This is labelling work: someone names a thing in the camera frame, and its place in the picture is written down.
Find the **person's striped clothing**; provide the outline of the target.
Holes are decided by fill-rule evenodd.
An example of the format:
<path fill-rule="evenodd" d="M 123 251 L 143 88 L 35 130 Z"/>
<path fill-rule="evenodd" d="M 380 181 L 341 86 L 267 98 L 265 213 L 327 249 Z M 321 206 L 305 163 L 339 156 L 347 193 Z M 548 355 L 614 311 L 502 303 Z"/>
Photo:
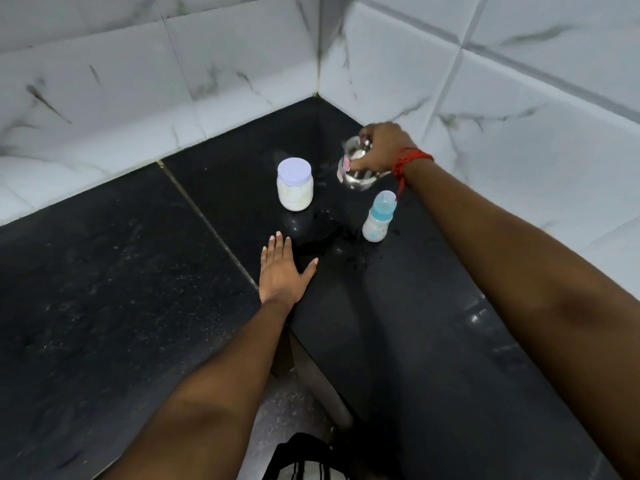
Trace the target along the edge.
<path fill-rule="evenodd" d="M 280 443 L 261 480 L 352 480 L 344 456 L 321 439 L 296 433 Z"/>

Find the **white jar with lilac lid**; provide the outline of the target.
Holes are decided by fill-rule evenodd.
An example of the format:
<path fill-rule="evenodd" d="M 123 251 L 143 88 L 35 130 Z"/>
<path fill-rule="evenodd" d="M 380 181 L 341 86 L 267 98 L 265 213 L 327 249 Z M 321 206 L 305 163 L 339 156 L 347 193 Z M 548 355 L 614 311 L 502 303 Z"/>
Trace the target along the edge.
<path fill-rule="evenodd" d="M 314 196 L 314 179 L 310 163 L 299 157 L 289 157 L 277 167 L 276 186 L 282 206 L 292 212 L 309 207 Z"/>

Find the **person's left hand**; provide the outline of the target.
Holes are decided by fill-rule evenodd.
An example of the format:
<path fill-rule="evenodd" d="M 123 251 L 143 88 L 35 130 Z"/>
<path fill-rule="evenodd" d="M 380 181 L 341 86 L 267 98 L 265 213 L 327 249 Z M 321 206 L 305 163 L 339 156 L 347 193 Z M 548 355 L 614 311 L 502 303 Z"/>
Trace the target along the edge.
<path fill-rule="evenodd" d="M 268 248 L 268 263 L 259 275 L 259 296 L 263 305 L 277 302 L 288 311 L 303 297 L 305 291 L 301 290 L 300 272 L 295 265 L 292 251 L 292 240 L 284 237 L 284 259 L 281 264 L 273 263 L 273 239 L 269 237 L 266 246 Z"/>

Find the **steel cup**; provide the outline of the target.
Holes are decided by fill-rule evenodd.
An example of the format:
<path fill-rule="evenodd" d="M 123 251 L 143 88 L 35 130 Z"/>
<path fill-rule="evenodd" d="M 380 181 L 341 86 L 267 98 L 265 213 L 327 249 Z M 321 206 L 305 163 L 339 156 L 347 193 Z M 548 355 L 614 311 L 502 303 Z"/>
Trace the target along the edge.
<path fill-rule="evenodd" d="M 344 155 L 338 162 L 337 178 L 350 190 L 366 191 L 390 172 L 376 173 L 364 169 L 353 169 L 353 161 L 363 158 L 372 149 L 372 140 L 368 137 L 353 136 L 343 144 Z"/>

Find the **red thread wristband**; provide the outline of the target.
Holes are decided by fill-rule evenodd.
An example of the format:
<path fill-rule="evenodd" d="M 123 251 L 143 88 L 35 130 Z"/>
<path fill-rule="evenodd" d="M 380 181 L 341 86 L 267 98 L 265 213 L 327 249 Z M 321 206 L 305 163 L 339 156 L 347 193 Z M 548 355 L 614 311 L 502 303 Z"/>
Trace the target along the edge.
<path fill-rule="evenodd" d="M 398 181 L 398 188 L 396 192 L 396 201 L 399 200 L 405 187 L 404 167 L 412 161 L 425 159 L 434 162 L 432 155 L 418 149 L 417 147 L 402 147 L 396 153 L 396 159 L 391 168 L 391 174 Z"/>

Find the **baby bottle with blue cap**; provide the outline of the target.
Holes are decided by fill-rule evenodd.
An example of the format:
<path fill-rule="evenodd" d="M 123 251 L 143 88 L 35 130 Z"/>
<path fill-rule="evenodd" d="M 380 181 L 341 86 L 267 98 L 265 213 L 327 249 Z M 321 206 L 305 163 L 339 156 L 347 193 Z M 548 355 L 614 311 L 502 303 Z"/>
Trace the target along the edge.
<path fill-rule="evenodd" d="M 377 243 L 386 237 L 396 206 L 397 196 L 394 192 L 378 193 L 362 227 L 362 234 L 366 241 Z"/>

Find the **person's right hand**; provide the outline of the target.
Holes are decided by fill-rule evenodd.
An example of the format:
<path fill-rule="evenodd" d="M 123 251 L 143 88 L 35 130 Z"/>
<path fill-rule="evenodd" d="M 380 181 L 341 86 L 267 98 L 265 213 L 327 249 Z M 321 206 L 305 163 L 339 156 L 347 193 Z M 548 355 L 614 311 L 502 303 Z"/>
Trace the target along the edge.
<path fill-rule="evenodd" d="M 417 147 L 410 138 L 408 133 L 404 131 L 398 124 L 393 122 L 384 122 L 379 133 L 376 135 L 376 146 L 379 148 L 379 156 L 383 157 L 385 163 L 384 172 L 391 171 L 396 159 L 396 153 L 402 147 Z"/>

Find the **person's right forearm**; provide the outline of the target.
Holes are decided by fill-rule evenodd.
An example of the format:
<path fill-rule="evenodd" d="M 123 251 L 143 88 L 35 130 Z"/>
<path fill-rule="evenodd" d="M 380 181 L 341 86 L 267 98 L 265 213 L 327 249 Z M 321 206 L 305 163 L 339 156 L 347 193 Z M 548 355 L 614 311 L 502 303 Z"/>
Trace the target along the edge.
<path fill-rule="evenodd" d="M 613 468 L 640 480 L 640 301 L 433 161 L 403 179 Z"/>

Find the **person's left forearm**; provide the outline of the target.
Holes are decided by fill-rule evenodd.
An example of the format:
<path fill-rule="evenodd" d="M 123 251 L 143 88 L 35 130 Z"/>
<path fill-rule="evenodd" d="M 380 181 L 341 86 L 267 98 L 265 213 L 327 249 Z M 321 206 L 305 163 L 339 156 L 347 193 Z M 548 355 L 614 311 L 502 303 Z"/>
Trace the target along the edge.
<path fill-rule="evenodd" d="M 267 299 L 176 387 L 105 480 L 236 480 L 293 304 Z"/>

